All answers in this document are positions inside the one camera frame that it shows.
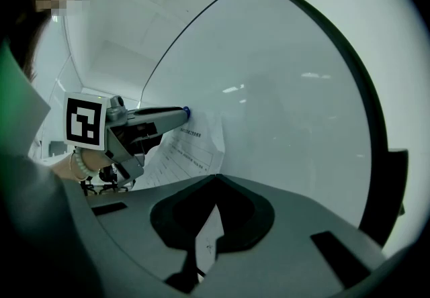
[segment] black panel edge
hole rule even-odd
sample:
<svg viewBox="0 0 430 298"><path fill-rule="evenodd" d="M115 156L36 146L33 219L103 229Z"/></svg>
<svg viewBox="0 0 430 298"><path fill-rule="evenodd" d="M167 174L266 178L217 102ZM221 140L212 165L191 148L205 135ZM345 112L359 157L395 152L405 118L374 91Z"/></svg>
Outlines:
<svg viewBox="0 0 430 298"><path fill-rule="evenodd" d="M151 74L149 75L148 80L145 83L145 86L143 87L142 90L142 95L140 96L140 100L142 100L143 97L143 92L145 91L146 86L148 85L148 82L150 81L151 77L153 76L154 72L156 71L156 69L158 68L158 66L160 65L161 61L163 60L164 56L170 51L171 47L174 45L174 43L176 43L176 41L179 39L180 36L182 36L182 34L187 30L187 28L197 19L199 18L199 16L201 16L201 14L203 14L205 12L205 10L207 10L208 8L210 8L215 2L217 2L217 0L214 0L213 2L211 2L211 4L209 4L206 8L204 8L200 13L197 14L197 16L191 20L191 22L186 25L186 27L181 31L181 33L179 33L179 35L175 38L175 40L172 42L172 44L170 44L169 48L166 50L166 52L164 53L164 55L160 58L159 62L157 63L157 65L155 66L154 70L151 72Z"/></svg>
<svg viewBox="0 0 430 298"><path fill-rule="evenodd" d="M370 275L370 271L330 231L310 238L346 289Z"/></svg>
<svg viewBox="0 0 430 298"><path fill-rule="evenodd" d="M110 203L107 205L95 206L95 207L92 207L91 209L93 210L94 215L104 215L104 214L119 211L125 208L127 208L127 205L124 204L122 201L118 201L116 203Z"/></svg>
<svg viewBox="0 0 430 298"><path fill-rule="evenodd" d="M402 177L400 180L392 175L390 176L391 179L396 180L394 185L396 191L392 189L393 184L388 182L386 171L393 167L390 161L393 158L398 160L398 158L391 156L388 152L384 114L375 86L357 52L329 19L305 0L289 1L305 12L334 43L349 67L363 100L372 147L372 169L368 200L359 229L383 246L394 227L392 221L395 221L398 216L401 205L398 197L403 197L406 177ZM407 160L402 165L407 167ZM390 191L389 199L386 198L387 191Z"/></svg>

